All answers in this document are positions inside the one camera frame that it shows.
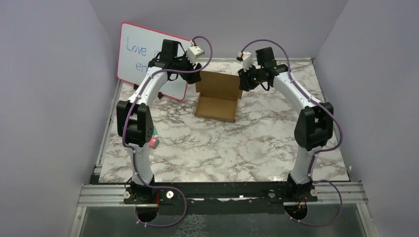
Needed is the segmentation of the brown cardboard box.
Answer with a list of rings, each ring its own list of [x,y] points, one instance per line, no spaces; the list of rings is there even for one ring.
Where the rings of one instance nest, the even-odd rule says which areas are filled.
[[[199,93],[195,116],[234,123],[243,93],[239,76],[208,71],[201,71],[200,76],[195,84]]]

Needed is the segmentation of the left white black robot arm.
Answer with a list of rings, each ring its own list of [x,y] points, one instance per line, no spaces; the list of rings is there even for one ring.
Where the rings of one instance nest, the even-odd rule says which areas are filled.
[[[130,153],[132,177],[130,191],[145,203],[155,198],[154,175],[149,161],[149,142],[154,134],[150,106],[171,75],[181,76],[188,84],[201,81],[202,65],[195,63],[204,53],[195,43],[178,55],[182,44],[165,39],[161,51],[148,63],[143,82],[127,100],[116,106],[118,135]]]

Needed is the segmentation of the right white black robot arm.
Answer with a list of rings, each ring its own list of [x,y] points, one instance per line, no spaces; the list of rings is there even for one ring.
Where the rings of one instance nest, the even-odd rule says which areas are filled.
[[[237,60],[242,63],[238,70],[239,89],[251,91],[267,83],[280,92],[298,112],[294,128],[294,138],[298,144],[294,167],[287,178],[286,197],[297,201],[304,196],[312,185],[312,166],[314,153],[324,147],[333,136],[334,108],[330,103],[321,103],[297,82],[286,64],[277,64],[271,47],[256,51],[259,67],[253,63],[252,54],[247,51],[238,53]]]

